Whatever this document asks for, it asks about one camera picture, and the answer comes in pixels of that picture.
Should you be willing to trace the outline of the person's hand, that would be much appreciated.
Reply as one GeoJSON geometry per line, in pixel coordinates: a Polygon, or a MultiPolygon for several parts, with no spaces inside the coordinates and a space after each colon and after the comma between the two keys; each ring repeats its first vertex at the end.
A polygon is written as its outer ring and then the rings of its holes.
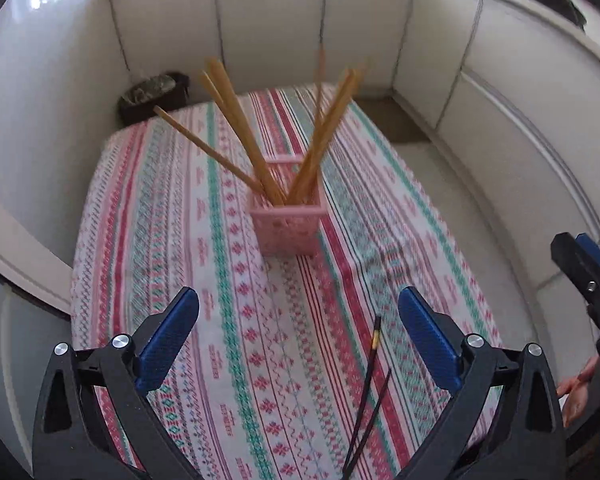
{"type": "Polygon", "coordinates": [[[576,376],[563,380],[556,389],[559,399],[565,398],[562,404],[562,423],[569,427],[584,412],[588,403],[588,386],[592,382],[599,356],[592,356],[576,376]]]}

